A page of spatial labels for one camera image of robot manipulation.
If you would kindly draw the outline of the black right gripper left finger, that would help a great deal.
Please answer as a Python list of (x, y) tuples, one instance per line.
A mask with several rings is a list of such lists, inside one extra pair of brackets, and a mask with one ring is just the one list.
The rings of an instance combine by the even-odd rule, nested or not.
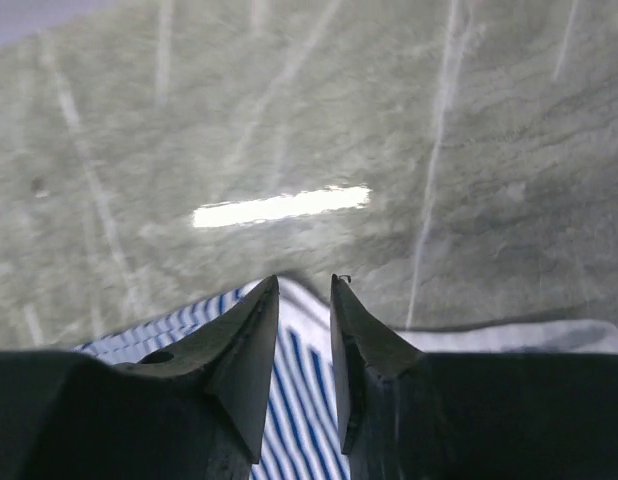
[(258, 463), (278, 330), (268, 277), (136, 363), (0, 351), (0, 479), (245, 479)]

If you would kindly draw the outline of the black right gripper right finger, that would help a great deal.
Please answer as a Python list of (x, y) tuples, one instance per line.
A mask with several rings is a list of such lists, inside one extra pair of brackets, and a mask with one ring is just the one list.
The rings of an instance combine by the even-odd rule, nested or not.
[(354, 479), (618, 479), (618, 355), (422, 351), (331, 281)]

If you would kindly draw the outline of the blue white striped tank top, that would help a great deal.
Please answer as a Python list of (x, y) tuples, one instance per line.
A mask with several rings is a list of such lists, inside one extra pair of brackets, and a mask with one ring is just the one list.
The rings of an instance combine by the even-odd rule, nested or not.
[[(281, 278), (278, 334), (260, 462), (253, 479), (346, 479), (337, 438), (329, 308), (304, 286)], [(162, 317), (76, 346), (109, 364), (136, 363), (194, 333), (254, 288), (199, 300)], [(442, 330), (400, 330), (424, 351), (557, 351), (618, 354), (618, 328), (595, 319), (496, 321)]]

